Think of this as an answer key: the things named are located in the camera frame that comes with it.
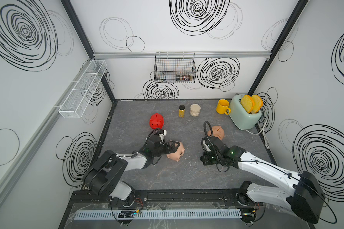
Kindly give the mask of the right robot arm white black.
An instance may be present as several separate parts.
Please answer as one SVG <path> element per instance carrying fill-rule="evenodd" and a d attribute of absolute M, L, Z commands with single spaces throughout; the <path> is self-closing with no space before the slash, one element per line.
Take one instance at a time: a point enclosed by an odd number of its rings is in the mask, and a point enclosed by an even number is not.
<path fill-rule="evenodd" d="M 309 172 L 298 173 L 273 165 L 247 150 L 228 147 L 218 137 L 206 136 L 201 141 L 205 166 L 234 167 L 254 174 L 272 184 L 271 187 L 251 181 L 242 183 L 237 191 L 238 202 L 244 206 L 262 202 L 291 210 L 302 220 L 316 224 L 320 219 L 325 195 Z"/>

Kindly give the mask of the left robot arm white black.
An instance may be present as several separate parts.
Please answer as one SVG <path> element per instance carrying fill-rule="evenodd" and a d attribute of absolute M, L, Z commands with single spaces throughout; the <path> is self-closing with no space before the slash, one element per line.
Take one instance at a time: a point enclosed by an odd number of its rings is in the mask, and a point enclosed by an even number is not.
<path fill-rule="evenodd" d="M 162 155 L 178 162 L 184 152 L 182 142 L 165 142 L 164 134 L 152 135 L 146 138 L 139 150 L 131 154 L 121 155 L 112 150 L 105 151 L 87 170 L 82 181 L 101 198 L 118 198 L 125 205 L 131 205 L 135 199 L 135 189 L 120 180 L 123 173 L 155 165 L 157 162 L 154 159 L 161 158 Z"/>

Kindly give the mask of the red piggy bank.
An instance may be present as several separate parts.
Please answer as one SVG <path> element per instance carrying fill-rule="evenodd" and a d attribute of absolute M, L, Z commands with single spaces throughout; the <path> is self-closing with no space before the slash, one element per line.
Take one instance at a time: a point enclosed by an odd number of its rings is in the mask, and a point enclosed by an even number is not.
<path fill-rule="evenodd" d="M 163 124 L 164 124 L 163 116 L 159 113 L 153 114 L 149 120 L 149 125 L 152 129 L 157 129 L 157 128 L 162 129 Z"/>

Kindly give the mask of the light pink piggy bank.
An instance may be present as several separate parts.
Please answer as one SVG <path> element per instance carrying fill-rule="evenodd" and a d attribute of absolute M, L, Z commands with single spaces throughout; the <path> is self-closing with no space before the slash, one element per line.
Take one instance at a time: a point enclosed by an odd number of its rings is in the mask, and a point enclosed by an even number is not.
<path fill-rule="evenodd" d="M 179 142 L 179 146 L 174 153 L 167 154 L 167 158 L 176 162 L 179 162 L 181 157 L 185 153 L 185 148 L 182 142 Z"/>

